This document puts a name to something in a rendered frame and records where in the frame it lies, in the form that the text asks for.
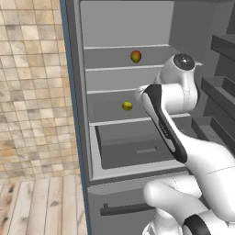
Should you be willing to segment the grey fridge crisper drawer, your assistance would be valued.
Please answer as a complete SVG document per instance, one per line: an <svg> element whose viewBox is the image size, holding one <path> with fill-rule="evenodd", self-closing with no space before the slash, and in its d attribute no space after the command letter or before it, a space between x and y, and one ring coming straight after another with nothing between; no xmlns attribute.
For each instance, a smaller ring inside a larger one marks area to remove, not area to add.
<svg viewBox="0 0 235 235"><path fill-rule="evenodd" d="M151 120L95 127L103 169L173 160Z"/></svg>

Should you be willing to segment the red green mango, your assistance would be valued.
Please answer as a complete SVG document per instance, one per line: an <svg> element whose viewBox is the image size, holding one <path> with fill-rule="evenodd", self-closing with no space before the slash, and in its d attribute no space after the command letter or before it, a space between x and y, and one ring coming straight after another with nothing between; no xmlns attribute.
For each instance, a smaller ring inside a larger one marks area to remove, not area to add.
<svg viewBox="0 0 235 235"><path fill-rule="evenodd" d="M133 62L138 63L141 60L141 53L139 50L134 50L131 54L130 54L130 58Z"/></svg>

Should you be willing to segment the grey fridge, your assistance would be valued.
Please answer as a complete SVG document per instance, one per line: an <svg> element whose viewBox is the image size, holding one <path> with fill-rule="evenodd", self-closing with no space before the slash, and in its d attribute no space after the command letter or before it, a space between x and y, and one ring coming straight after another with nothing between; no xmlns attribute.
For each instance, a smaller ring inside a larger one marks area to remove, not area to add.
<svg viewBox="0 0 235 235"><path fill-rule="evenodd" d="M207 28L199 25L200 6L198 0L61 0L88 235L90 186L136 179L139 174L191 173L174 157L103 169L95 127L151 120L137 90L152 84L164 64L183 53L196 64L198 100L193 110L175 114L172 120L185 135L202 140L192 128L206 101L200 85ZM138 63L130 58L134 50L141 53ZM125 101L132 103L130 111L122 108Z"/></svg>

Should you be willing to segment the grey fridge door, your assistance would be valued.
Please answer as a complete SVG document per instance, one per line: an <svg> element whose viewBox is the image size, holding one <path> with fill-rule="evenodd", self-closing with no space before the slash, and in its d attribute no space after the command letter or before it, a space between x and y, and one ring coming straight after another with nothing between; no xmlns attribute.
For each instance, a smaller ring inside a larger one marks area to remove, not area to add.
<svg viewBox="0 0 235 235"><path fill-rule="evenodd" d="M206 27L201 117L192 128L202 140L215 141L235 154L235 0L198 0L200 26Z"/></svg>

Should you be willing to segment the grey freezer drawer front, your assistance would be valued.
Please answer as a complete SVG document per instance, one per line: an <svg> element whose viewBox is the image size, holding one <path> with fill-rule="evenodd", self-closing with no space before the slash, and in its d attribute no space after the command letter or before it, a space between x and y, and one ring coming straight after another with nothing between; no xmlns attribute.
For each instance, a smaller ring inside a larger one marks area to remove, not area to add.
<svg viewBox="0 0 235 235"><path fill-rule="evenodd" d="M157 178L183 174L188 174L188 171L139 174L136 179L90 186L88 202L91 235L142 235L155 214L154 209L109 216L102 216L100 209L104 204L108 204L109 207L142 204L143 186L146 183Z"/></svg>

